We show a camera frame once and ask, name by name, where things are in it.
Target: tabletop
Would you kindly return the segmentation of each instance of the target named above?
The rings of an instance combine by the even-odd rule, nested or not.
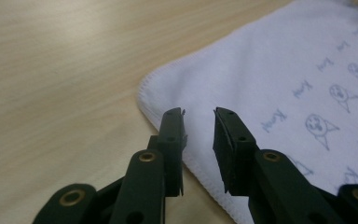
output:
[[[289,2],[1,0],[0,223],[31,223],[66,185],[121,178],[157,134],[142,79]],[[167,223],[233,223],[186,168],[184,182]]]

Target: wood grain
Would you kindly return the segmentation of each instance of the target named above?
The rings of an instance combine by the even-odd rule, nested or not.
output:
[[[0,1],[0,223],[31,223],[57,190],[122,177],[156,130],[144,76],[290,0]],[[167,223],[232,223],[185,169]]]

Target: white cloth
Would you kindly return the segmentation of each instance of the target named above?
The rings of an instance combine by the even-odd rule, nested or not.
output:
[[[237,223],[253,221],[246,198],[224,192],[217,106],[237,112],[260,148],[285,153],[311,184],[336,194],[358,183],[358,7],[297,0],[152,72],[139,106],[155,127],[164,111],[186,110],[184,162]]]

